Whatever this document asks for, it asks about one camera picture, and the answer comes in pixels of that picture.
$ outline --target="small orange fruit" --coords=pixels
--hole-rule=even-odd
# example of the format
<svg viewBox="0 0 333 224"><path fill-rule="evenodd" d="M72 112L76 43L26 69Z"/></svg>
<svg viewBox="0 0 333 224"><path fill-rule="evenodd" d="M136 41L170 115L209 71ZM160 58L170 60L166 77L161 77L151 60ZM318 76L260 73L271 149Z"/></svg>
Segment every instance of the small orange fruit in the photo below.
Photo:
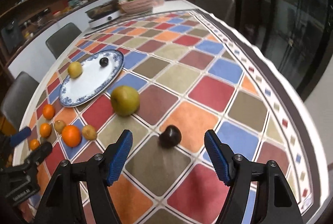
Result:
<svg viewBox="0 0 333 224"><path fill-rule="evenodd" d="M54 110L54 107L50 104L47 104L43 107L43 116L44 118L46 118L47 120L50 120L53 118L54 113L56 111Z"/></svg>
<svg viewBox="0 0 333 224"><path fill-rule="evenodd" d="M39 141L37 139L30 140L29 148L33 151L40 145Z"/></svg>
<svg viewBox="0 0 333 224"><path fill-rule="evenodd" d="M80 144L82 136L79 128L75 125L67 125L61 132L62 139L69 147L76 147Z"/></svg>
<svg viewBox="0 0 333 224"><path fill-rule="evenodd" d="M48 138L51 135L52 128L48 123L42 123L39 128L39 134L43 138Z"/></svg>

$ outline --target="gray chair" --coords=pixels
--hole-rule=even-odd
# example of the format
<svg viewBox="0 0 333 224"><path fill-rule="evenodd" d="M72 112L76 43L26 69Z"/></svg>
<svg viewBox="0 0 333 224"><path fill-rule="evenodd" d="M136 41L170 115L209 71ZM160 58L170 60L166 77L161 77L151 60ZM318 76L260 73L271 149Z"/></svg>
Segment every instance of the gray chair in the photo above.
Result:
<svg viewBox="0 0 333 224"><path fill-rule="evenodd" d="M81 30L76 25L68 23L49 37L46 45L57 59L80 34Z"/></svg>
<svg viewBox="0 0 333 224"><path fill-rule="evenodd" d="M24 113L39 83L22 71L4 97L0 110L7 121L19 131Z"/></svg>
<svg viewBox="0 0 333 224"><path fill-rule="evenodd" d="M228 25L234 25L235 0L199 0L199 7L214 14Z"/></svg>

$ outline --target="screw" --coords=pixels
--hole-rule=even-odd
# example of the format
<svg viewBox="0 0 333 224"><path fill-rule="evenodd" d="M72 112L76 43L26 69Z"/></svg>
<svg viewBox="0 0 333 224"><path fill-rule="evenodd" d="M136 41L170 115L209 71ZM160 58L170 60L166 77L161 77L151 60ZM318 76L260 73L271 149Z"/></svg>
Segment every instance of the screw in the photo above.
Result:
<svg viewBox="0 0 333 224"><path fill-rule="evenodd" d="M95 154L94 155L94 159L96 160L96 161L99 161L99 160L101 160L103 158L103 154Z"/></svg>
<svg viewBox="0 0 333 224"><path fill-rule="evenodd" d="M68 160L67 159L64 159L64 160L62 160L61 162L60 162L60 165L61 166L67 166L67 164L68 164Z"/></svg>
<svg viewBox="0 0 333 224"><path fill-rule="evenodd" d="M244 159L244 156L242 156L241 154L235 154L235 159L237 161L242 161Z"/></svg>
<svg viewBox="0 0 333 224"><path fill-rule="evenodd" d="M277 166L277 163L274 161L274 160L269 160L269 165L272 166L272 167L276 167Z"/></svg>

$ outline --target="plate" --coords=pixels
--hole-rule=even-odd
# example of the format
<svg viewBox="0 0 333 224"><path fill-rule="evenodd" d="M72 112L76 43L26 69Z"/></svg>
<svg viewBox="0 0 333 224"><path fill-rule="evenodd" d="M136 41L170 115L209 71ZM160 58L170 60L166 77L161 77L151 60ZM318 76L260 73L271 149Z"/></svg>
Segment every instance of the plate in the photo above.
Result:
<svg viewBox="0 0 333 224"><path fill-rule="evenodd" d="M108 58L109 64L101 67L99 60ZM69 75L60 87L59 100L63 106L82 105L99 95L117 77L124 65L124 55L117 50L101 51L81 62L83 72L72 79Z"/></svg>

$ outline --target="pink basket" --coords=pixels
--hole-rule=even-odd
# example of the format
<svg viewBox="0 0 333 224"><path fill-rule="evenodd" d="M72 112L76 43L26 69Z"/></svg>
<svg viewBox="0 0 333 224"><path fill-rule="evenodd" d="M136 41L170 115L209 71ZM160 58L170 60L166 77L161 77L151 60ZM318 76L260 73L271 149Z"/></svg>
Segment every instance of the pink basket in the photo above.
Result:
<svg viewBox="0 0 333 224"><path fill-rule="evenodd" d="M155 0L133 0L121 2L120 6L128 14L138 14L153 9Z"/></svg>

